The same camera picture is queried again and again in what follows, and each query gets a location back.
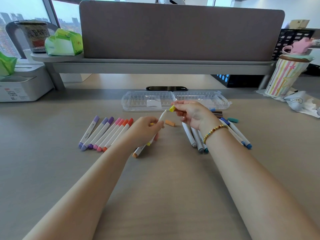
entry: gold beaded bracelet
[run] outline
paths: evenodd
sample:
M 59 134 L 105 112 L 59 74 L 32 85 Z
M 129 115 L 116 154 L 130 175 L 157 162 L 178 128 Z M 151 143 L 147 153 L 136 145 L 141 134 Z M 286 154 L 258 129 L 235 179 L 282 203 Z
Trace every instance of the gold beaded bracelet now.
M 220 129 L 220 128 L 222 128 L 222 127 L 227 127 L 227 126 L 224 125 L 224 124 L 221 124 L 221 125 L 219 125 L 219 126 L 217 126 L 217 127 L 214 127 L 212 130 L 210 130 L 209 133 L 206 134 L 205 137 L 203 138 L 203 144 L 206 144 L 206 141 L 207 141 L 208 137 L 209 137 L 212 133 L 214 133 L 217 129 Z

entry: desk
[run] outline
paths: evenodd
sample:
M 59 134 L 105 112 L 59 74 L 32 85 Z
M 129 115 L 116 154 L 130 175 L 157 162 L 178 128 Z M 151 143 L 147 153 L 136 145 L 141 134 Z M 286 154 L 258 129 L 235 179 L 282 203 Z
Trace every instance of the desk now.
M 76 56 L 32 53 L 31 57 L 45 64 L 57 90 L 65 88 L 59 73 L 265 75 L 259 86 L 263 89 L 274 71 L 272 61 L 88 59 L 83 53 Z
M 0 239 L 22 239 L 97 160 L 99 153 L 77 148 L 95 115 L 147 115 L 122 110 L 127 91 L 66 89 L 0 104 Z M 253 89 L 221 91 L 250 152 L 320 226 L 319 119 Z M 174 113 L 168 119 L 178 126 L 129 158 L 94 239 L 250 239 L 210 155 L 191 147 Z

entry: mesh pen holder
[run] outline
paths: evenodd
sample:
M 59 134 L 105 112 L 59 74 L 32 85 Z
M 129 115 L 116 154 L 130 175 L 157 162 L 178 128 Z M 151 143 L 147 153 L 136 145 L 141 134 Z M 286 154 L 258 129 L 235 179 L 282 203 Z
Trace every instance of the mesh pen holder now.
M 23 31 L 32 53 L 46 53 L 45 40 L 50 36 L 46 22 L 23 20 L 15 23 Z

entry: white storage box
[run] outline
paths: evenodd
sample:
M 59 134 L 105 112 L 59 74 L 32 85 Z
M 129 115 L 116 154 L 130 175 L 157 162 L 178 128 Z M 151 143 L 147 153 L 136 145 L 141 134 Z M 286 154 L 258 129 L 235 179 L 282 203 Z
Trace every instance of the white storage box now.
M 35 101 L 53 88 L 43 64 L 16 64 L 12 76 L 0 77 L 0 102 Z

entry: hand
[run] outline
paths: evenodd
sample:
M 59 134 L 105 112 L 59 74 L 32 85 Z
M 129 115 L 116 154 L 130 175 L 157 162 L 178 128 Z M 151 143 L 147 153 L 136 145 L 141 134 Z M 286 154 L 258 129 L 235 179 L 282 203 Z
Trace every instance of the hand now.
M 158 139 L 158 132 L 164 128 L 164 122 L 158 122 L 158 119 L 153 116 L 140 117 L 135 121 L 126 132 L 126 138 L 129 139 L 130 145 L 134 148 L 141 147 L 147 144 L 155 134 L 155 141 Z
M 204 127 L 207 121 L 215 121 L 217 124 L 221 124 L 209 109 L 198 102 L 181 100 L 172 102 L 171 105 L 176 107 L 175 111 L 177 116 L 181 117 L 180 120 L 196 130 L 201 130 L 201 127 Z

